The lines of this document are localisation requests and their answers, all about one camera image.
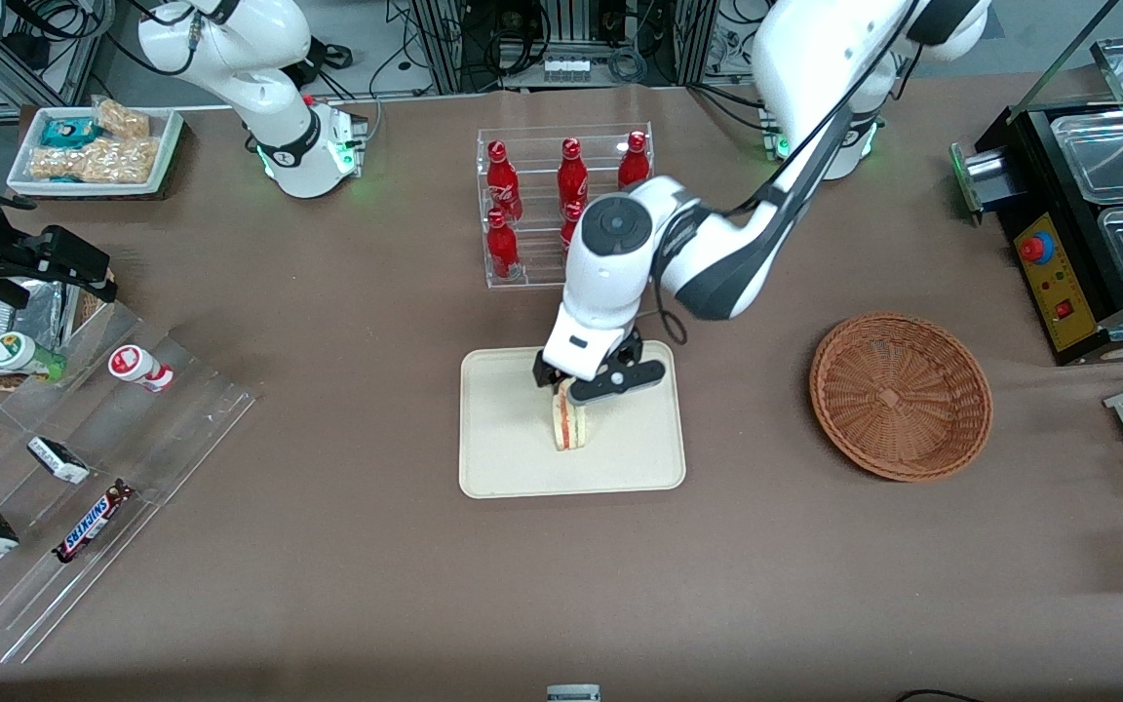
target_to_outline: red button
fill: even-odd
[[[1038,236],[1031,236],[1021,243],[1021,258],[1025,262],[1038,263],[1046,253],[1047,245]]]

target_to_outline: yellow panel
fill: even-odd
[[[1051,236],[1056,245],[1051,259],[1042,265],[1025,262],[1021,257],[1021,244],[1038,233]],[[1012,240],[1012,245],[1015,248],[1016,259],[1025,271],[1025,279],[1030,281],[1030,292],[1033,292],[1034,301],[1038,302],[1038,314],[1041,314],[1047,322],[1056,350],[1063,352],[1065,348],[1095,334],[1097,331],[1095,314],[1090,312],[1083,289],[1077,284],[1074,266],[1068,262],[1063,247],[1060,247],[1060,236],[1056,233],[1051,215],[1038,218],[1033,226]],[[1060,302],[1068,302],[1074,308],[1072,313],[1065,316],[1063,319],[1058,319],[1056,314],[1056,308]]]

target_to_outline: emergency stop button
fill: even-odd
[[[1041,266],[1056,254],[1056,240],[1047,231],[1039,231],[1029,239],[1022,240],[1017,253],[1021,254],[1022,262]]]

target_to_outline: snickers bar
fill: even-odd
[[[76,528],[53,549],[55,556],[58,556],[58,563],[71,564],[82,548],[89,546],[98,532],[111,521],[111,517],[120,511],[120,505],[124,505],[126,499],[133,498],[134,492],[124,481],[116,478],[115,484],[107,489],[107,493],[103,493],[102,498],[93,503],[90,511],[81,517]]]

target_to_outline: clear acrylic shelf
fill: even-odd
[[[558,167],[562,166],[562,142],[567,137],[579,139],[583,163],[587,165],[587,199],[592,200],[618,190],[618,166],[627,152],[627,137],[634,129],[647,134],[647,159],[649,164],[655,164],[651,122],[480,129],[476,139],[476,186],[480,194],[480,240],[487,288],[513,289],[565,283],[557,183]],[[492,208],[492,195],[487,192],[487,144],[493,142],[505,143],[509,163],[517,170],[521,188],[522,218],[513,222],[512,227],[513,234],[518,235],[518,257],[522,262],[522,275],[513,281],[499,280],[493,274],[492,258],[487,255],[487,210]]]
[[[117,346],[137,344],[175,372],[161,394],[106,372]],[[0,404],[0,512],[19,546],[0,555],[0,659],[25,662],[81,595],[231,430],[254,398],[126,307],[103,307],[63,347],[69,374],[28,381]],[[92,468],[81,484],[49,475],[26,443],[58,440]],[[115,480],[137,490],[71,564],[57,546]]]

